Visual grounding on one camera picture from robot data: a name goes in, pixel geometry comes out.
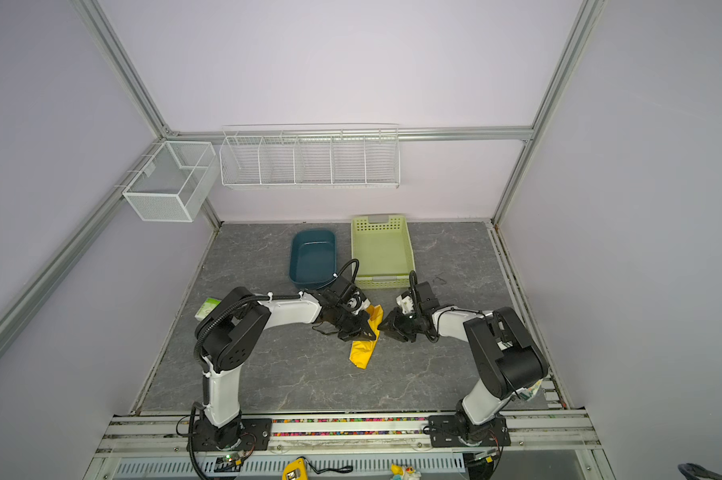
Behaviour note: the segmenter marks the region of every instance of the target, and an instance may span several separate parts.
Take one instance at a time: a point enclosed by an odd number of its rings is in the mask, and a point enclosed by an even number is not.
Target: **white mesh basket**
[[[216,158],[209,142],[164,141],[124,197],[143,220],[192,222],[219,174]]]
[[[397,134],[226,136],[222,184],[231,188],[398,187]]]

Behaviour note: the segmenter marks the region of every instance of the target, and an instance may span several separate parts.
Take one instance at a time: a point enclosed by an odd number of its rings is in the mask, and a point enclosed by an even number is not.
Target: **yellow cloth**
[[[372,331],[377,335],[379,339],[379,330],[377,327],[380,322],[383,321],[383,308],[379,305],[370,306],[366,309],[369,313],[369,326],[372,327]],[[372,358],[372,352],[374,352],[374,346],[377,344],[377,340],[370,342],[368,340],[356,340],[350,347],[350,361],[360,369],[366,369],[369,364],[369,359]]]

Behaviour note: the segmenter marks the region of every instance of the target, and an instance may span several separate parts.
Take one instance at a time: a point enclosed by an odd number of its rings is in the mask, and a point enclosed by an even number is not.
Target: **white wall panel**
[[[501,229],[617,478],[722,475],[722,1],[606,4]]]
[[[229,190],[210,199],[222,221],[489,218],[519,158],[519,140],[401,142],[399,188]]]
[[[175,130],[531,124],[580,0],[101,0]]]
[[[211,230],[123,204],[0,360],[0,478],[77,479],[160,352]]]
[[[0,2],[0,313],[152,140],[66,0]]]

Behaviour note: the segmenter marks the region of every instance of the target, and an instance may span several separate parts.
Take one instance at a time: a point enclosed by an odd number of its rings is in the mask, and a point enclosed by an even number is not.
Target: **green box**
[[[356,216],[350,231],[351,255],[360,262],[361,289],[406,288],[414,252],[403,215]]]
[[[207,318],[207,315],[212,313],[217,305],[220,305],[220,300],[217,300],[216,298],[207,298],[206,301],[201,304],[201,308],[198,309],[198,312],[196,312],[196,320],[202,321]]]

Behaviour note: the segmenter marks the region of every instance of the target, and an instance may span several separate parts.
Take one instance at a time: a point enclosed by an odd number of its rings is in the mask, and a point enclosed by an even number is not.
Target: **perforated metal panel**
[[[215,457],[201,459],[204,473],[211,477],[280,475],[297,456],[253,456],[243,463],[241,472],[215,472]],[[314,455],[308,461],[317,469],[353,466],[353,476],[390,474],[391,464],[413,466],[423,474],[464,472],[462,455],[455,453],[434,454],[378,454],[378,455]],[[194,478],[191,462],[187,457],[171,458],[124,458],[118,464],[118,478]]]
[[[165,141],[124,190],[146,221],[192,222],[219,174],[209,142]]]
[[[222,183],[231,188],[397,187],[396,135],[226,137]]]

